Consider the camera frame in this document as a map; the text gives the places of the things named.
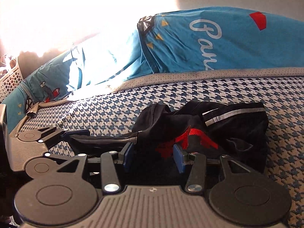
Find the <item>black garment with white stripes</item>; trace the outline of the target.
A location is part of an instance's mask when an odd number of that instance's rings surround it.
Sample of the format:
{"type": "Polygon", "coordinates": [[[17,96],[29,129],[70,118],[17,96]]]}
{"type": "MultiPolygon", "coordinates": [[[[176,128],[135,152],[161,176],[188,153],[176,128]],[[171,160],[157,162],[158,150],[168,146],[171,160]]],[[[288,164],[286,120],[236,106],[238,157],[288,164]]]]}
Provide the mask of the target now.
{"type": "Polygon", "coordinates": [[[120,136],[71,135],[75,154],[99,157],[120,151],[132,142],[140,153],[169,158],[178,144],[187,153],[198,152],[217,159],[227,154],[263,173],[266,165],[268,117],[261,102],[220,104],[189,101],[171,111],[168,105],[152,104],[138,116],[130,133],[120,136]]]}

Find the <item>houndstooth blue beige mattress cover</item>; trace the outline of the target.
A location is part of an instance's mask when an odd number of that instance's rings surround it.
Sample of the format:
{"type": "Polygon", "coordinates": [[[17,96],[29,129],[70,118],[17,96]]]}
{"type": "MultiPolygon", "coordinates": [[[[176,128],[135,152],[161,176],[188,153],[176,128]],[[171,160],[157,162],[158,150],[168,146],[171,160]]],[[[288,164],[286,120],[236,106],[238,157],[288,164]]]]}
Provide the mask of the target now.
{"type": "Polygon", "coordinates": [[[150,104],[180,109],[188,101],[222,104],[262,102],[269,125],[266,174],[288,189],[290,227],[303,227],[303,77],[210,79],[143,86],[40,108],[22,130],[48,126],[88,129],[92,135],[117,136],[131,131],[150,104]]]}

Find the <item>white perforated laundry basket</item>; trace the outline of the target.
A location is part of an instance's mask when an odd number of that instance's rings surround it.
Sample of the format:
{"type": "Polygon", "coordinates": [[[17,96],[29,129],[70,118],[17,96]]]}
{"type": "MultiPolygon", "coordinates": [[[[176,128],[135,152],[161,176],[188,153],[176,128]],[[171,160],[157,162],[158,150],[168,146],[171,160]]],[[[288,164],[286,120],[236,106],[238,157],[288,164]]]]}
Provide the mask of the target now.
{"type": "Polygon", "coordinates": [[[1,102],[22,82],[23,76],[17,58],[1,56],[1,102]]]}

